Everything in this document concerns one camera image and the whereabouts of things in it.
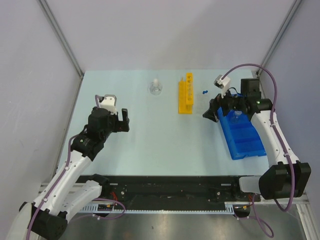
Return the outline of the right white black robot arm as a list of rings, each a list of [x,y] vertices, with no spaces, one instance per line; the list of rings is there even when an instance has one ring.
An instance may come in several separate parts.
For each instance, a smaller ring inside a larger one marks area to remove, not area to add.
[[[221,92],[209,101],[204,118],[218,122],[231,111],[241,111],[257,131],[266,152],[269,169],[261,176],[243,176],[230,188],[231,196],[242,201],[249,193],[266,200],[299,198],[303,195],[311,167],[301,163],[286,141],[272,111],[272,101],[262,98],[257,78],[243,78],[240,93],[230,92],[230,78],[219,75],[214,85]]]

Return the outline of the blue plastic tray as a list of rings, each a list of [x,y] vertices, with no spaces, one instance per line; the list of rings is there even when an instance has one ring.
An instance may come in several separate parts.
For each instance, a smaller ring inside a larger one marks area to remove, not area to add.
[[[241,160],[249,157],[261,157],[266,155],[265,148],[260,136],[247,115],[242,113],[238,123],[232,124],[231,117],[234,111],[231,110],[224,116],[222,109],[218,109],[219,122],[233,160]]]

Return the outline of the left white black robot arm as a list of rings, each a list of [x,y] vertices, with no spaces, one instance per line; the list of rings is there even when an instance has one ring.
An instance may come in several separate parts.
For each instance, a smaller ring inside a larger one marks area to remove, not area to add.
[[[47,240],[58,240],[65,232],[72,218],[89,202],[110,196],[109,180],[94,174],[81,189],[69,194],[82,172],[93,162],[110,134],[129,131],[128,110],[118,113],[106,108],[94,107],[82,131],[68,141],[67,158],[63,167],[49,182],[44,191],[31,203],[24,203],[20,213],[24,232],[20,240],[28,240],[32,233]]]

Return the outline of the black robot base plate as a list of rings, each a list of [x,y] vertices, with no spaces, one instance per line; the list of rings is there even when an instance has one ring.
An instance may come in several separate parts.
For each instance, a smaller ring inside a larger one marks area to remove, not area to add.
[[[103,175],[103,198],[129,210],[217,210],[222,204],[246,204],[252,193],[240,190],[239,176]]]

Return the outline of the clear plastic well plate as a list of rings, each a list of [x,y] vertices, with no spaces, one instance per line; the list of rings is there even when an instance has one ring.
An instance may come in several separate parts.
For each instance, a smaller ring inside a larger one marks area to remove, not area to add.
[[[206,94],[203,94],[202,92],[197,93],[194,98],[194,112],[197,115],[202,116],[203,113],[205,113],[209,109],[210,100],[211,100],[211,97],[207,93]]]

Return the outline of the yellow test tube rack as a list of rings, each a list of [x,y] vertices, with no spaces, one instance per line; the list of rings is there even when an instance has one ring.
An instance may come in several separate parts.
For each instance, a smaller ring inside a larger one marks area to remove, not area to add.
[[[192,114],[194,105],[194,78],[187,72],[185,78],[178,82],[178,114]]]

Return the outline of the glass flask with stopper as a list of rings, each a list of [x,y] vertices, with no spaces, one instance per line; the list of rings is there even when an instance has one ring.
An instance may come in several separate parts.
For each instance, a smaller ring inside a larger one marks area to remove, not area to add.
[[[149,92],[154,95],[154,96],[158,96],[161,94],[162,90],[163,90],[163,86],[160,83],[160,81],[155,78],[150,84],[149,84]]]

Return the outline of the small glass jar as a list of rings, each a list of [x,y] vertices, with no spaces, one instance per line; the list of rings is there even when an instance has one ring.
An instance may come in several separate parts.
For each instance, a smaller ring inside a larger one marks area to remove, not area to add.
[[[241,116],[242,116],[242,112],[241,111],[234,111],[233,112],[233,115],[230,119],[230,122],[232,124],[237,124],[239,122],[239,120],[241,119]]]

